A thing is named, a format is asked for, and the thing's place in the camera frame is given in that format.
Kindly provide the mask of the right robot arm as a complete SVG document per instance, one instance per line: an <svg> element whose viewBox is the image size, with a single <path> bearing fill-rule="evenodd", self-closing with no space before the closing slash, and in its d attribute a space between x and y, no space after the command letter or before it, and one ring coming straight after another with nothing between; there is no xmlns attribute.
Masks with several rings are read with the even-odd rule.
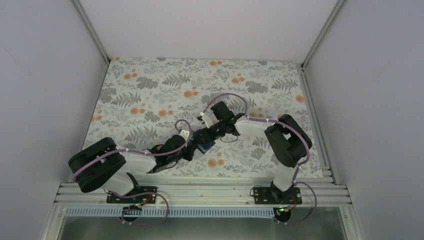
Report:
<svg viewBox="0 0 424 240"><path fill-rule="evenodd" d="M198 130L193 142L206 145L226 135L263 138L268 141L276 159L277 172L270 184L270 195L274 202L284 203L290 197L300 160L310 157L312 141L297 122L288 114L280 118L255 118L243 113L234 114L223 101L211 108L216 123L205 122Z"/></svg>

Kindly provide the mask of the blue card holder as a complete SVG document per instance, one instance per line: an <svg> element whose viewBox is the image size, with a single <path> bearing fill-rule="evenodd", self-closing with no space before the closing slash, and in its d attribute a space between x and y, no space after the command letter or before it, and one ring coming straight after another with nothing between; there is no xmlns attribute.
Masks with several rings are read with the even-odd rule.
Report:
<svg viewBox="0 0 424 240"><path fill-rule="evenodd" d="M206 152L208 152L216 144L214 140L204 139L201 129L198 129L193 133L193 136L191 138L191 143L202 154L205 154Z"/></svg>

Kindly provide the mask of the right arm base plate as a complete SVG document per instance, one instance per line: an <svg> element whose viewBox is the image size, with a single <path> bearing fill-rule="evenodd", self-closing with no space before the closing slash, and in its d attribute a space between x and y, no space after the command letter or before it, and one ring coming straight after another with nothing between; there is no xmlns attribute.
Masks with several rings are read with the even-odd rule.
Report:
<svg viewBox="0 0 424 240"><path fill-rule="evenodd" d="M291 187L287 191L271 187L255 186L250 193L256 205L301 205L303 203L301 191L298 187Z"/></svg>

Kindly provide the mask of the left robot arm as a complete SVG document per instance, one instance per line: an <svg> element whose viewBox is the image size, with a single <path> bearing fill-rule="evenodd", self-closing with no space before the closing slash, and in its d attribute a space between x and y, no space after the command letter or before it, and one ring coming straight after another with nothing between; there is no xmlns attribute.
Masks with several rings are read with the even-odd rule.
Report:
<svg viewBox="0 0 424 240"><path fill-rule="evenodd" d="M136 175L159 173L179 160L191 161L197 147L180 134L145 151L119 148L105 137L71 157L68 166L83 193L103 189L131 203L139 197Z"/></svg>

